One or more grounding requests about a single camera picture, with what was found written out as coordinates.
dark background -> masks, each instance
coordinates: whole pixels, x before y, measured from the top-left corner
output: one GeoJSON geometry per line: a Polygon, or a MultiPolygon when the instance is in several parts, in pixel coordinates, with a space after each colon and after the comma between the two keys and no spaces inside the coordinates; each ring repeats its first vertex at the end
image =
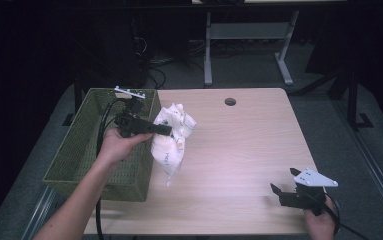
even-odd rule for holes
{"type": "MultiPolygon", "coordinates": [[[[84,5],[68,3],[78,2],[84,5]]],[[[187,57],[189,39],[204,39],[204,12],[146,12],[139,15],[140,24],[131,20],[136,16],[66,14],[53,1],[0,1],[0,205],[68,86],[78,79],[84,90],[113,83],[142,85],[145,59],[135,55],[132,41],[137,33],[149,47],[180,59],[187,57]],[[113,35],[112,30],[125,34],[113,35]]],[[[222,21],[261,20],[257,11],[230,16],[213,15],[222,21]]],[[[263,14],[276,17],[281,14],[263,14]]],[[[303,9],[293,42],[316,44],[308,72],[326,74],[345,64],[383,111],[383,3],[351,1],[332,10],[303,9]]]]}

crumpled bag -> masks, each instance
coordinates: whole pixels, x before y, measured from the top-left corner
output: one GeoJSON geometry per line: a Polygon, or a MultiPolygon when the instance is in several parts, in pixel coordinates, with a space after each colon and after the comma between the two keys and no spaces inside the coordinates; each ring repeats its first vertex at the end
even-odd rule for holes
{"type": "Polygon", "coordinates": [[[181,168],[185,151],[185,139],[196,126],[195,120],[184,111],[182,104],[174,104],[162,108],[154,120],[154,124],[172,127],[170,136],[155,134],[151,145],[151,154],[168,175],[167,186],[172,176],[181,168]]]}

basket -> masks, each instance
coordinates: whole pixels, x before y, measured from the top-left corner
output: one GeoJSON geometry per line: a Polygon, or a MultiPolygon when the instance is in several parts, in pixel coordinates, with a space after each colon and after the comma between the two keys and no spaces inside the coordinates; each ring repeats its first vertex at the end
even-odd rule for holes
{"type": "MultiPolygon", "coordinates": [[[[144,107],[139,117],[153,122],[160,112],[160,100],[156,90],[131,90],[145,93],[144,107]]],[[[90,169],[96,157],[97,135],[100,121],[107,104],[116,99],[111,89],[92,88],[86,95],[69,131],[57,151],[43,182],[59,194],[68,197],[90,169]]],[[[124,108],[123,102],[116,102],[107,118],[113,119],[124,108]]],[[[110,123],[107,128],[116,127],[110,123]]],[[[151,141],[134,147],[130,156],[120,163],[109,178],[101,199],[115,201],[144,202],[153,166],[151,141]]]]}

dark floor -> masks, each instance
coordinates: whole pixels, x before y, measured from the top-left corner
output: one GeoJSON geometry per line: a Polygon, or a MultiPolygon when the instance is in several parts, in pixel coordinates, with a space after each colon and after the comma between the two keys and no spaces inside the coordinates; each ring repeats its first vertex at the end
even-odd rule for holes
{"type": "MultiPolygon", "coordinates": [[[[293,79],[293,86],[287,87],[281,79],[273,53],[281,42],[262,44],[243,42],[238,54],[229,58],[213,58],[213,79],[211,88],[277,87],[293,92],[312,83],[321,75],[305,73],[313,46],[293,44],[286,62],[293,79]]],[[[193,63],[167,64],[157,68],[166,75],[165,89],[203,88],[202,56],[192,59],[193,63]]],[[[159,83],[160,72],[151,71],[159,83]]],[[[366,113],[374,128],[354,132],[345,120],[346,97],[332,101],[327,97],[331,83],[299,97],[290,97],[290,102],[302,128],[318,170],[337,180],[340,187],[329,190],[341,203],[342,222],[363,233],[369,239],[383,239],[383,194],[368,168],[366,152],[361,151],[362,139],[383,172],[383,114],[375,98],[362,86],[359,88],[358,112],[366,113]]],[[[153,88],[147,81],[143,88],[153,88]]],[[[24,236],[30,219],[34,216],[37,202],[45,185],[42,177],[52,157],[63,140],[68,127],[62,126],[66,116],[74,112],[73,87],[70,86],[55,108],[38,142],[24,165],[10,193],[0,208],[0,239],[27,239],[24,236]]],[[[62,203],[63,198],[55,196],[45,212],[50,216],[62,203]]],[[[131,239],[132,236],[112,236],[111,239],[131,239]]],[[[84,236],[96,239],[96,236],[84,236]]],[[[140,236],[138,239],[194,239],[194,237],[140,236]]],[[[212,236],[210,239],[308,239],[307,236],[212,236]]],[[[357,239],[342,229],[336,239],[357,239]]]]}

metal leg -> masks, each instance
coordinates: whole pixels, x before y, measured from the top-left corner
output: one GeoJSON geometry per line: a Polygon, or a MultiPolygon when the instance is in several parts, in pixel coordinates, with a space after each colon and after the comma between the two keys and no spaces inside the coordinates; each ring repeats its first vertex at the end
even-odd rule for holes
{"type": "Polygon", "coordinates": [[[299,11],[293,12],[293,15],[291,16],[291,20],[287,28],[287,35],[284,38],[284,45],[282,47],[282,50],[280,53],[275,53],[275,59],[276,59],[276,62],[278,63],[279,70],[281,71],[282,78],[284,79],[285,84],[288,86],[293,85],[293,80],[291,79],[290,72],[288,71],[288,68],[284,62],[284,59],[285,59],[285,54],[287,53],[287,50],[288,50],[288,46],[290,45],[291,37],[293,36],[298,14],[299,14],[299,11]]]}
{"type": "Polygon", "coordinates": [[[212,63],[210,61],[210,12],[207,12],[206,24],[206,55],[204,56],[204,85],[211,86],[212,81],[212,63]]]}

